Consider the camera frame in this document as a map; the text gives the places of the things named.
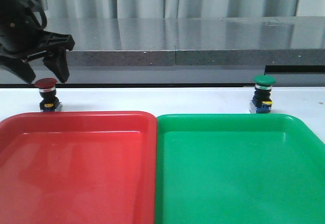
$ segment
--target green tray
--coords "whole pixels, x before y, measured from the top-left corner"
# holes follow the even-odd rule
[[[325,223],[325,145],[282,114],[158,117],[155,223]]]

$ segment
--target plastic tray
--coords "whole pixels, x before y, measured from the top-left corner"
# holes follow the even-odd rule
[[[156,224],[318,224],[325,145],[300,120],[268,115],[158,118]]]
[[[0,223],[154,222],[156,118],[16,115],[0,123]]]

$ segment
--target table surface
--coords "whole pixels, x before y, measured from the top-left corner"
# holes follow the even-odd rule
[[[58,88],[64,111],[146,111],[155,116],[179,113],[249,113],[254,88]],[[1,88],[0,120],[39,112],[35,88]],[[274,87],[272,113],[302,120],[325,142],[325,87]]]

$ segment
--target yellow label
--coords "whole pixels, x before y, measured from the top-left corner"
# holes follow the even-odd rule
[[[262,101],[262,103],[268,106],[272,105],[272,101]]]
[[[49,103],[49,104],[44,104],[44,106],[45,106],[46,108],[51,108],[51,107],[54,106],[54,104],[53,104],[53,103]]]

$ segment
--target gray countertop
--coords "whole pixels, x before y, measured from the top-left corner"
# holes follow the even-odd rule
[[[73,66],[324,65],[325,17],[49,19]]]
[[[325,66],[325,17],[51,18],[46,30],[76,42],[68,83],[251,83],[266,66]],[[30,65],[37,79],[53,76],[41,60]],[[323,72],[281,84],[320,86]],[[21,81],[0,70],[11,83]]]

